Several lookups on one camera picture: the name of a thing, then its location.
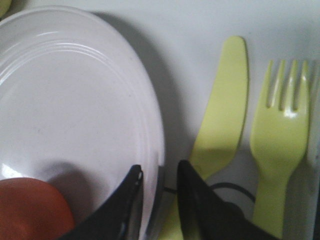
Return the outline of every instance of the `orange object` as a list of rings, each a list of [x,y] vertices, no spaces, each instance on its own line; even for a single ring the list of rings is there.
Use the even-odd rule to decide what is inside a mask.
[[[0,181],[0,240],[54,240],[74,226],[55,187],[28,177]]]

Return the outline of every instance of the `utensil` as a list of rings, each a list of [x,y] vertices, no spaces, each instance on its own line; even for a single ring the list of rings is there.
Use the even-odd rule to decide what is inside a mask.
[[[0,1],[0,20],[3,15],[9,10],[12,0],[1,0]]]
[[[245,40],[231,36],[223,44],[216,78],[189,158],[203,179],[227,166],[236,153],[246,115],[248,80]],[[182,238],[175,198],[159,239]]]
[[[134,165],[98,210],[57,240],[137,240],[142,208],[143,172]]]
[[[277,240],[234,211],[182,160],[177,198],[185,240]]]
[[[253,223],[282,238],[286,188],[302,160],[308,141],[309,90],[307,62],[296,90],[298,62],[293,61],[287,82],[282,60],[275,83],[269,63],[254,116],[250,147],[259,170]]]

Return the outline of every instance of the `black plastic piece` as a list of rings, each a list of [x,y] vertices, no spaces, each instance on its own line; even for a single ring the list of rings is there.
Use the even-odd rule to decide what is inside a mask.
[[[57,240],[137,240],[142,208],[143,172],[133,165],[100,208]]]
[[[187,160],[178,165],[177,198],[184,240],[278,240],[226,204]]]
[[[318,202],[316,205],[313,240],[320,240],[320,191],[318,193]]]

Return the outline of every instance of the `yellow fork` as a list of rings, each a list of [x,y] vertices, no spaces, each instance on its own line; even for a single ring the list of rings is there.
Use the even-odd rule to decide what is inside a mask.
[[[253,223],[281,239],[288,181],[307,148],[308,65],[303,63],[298,89],[296,60],[292,62],[287,81],[284,81],[285,61],[281,61],[274,84],[271,81],[272,65],[271,61],[250,138],[251,152],[259,170]]]

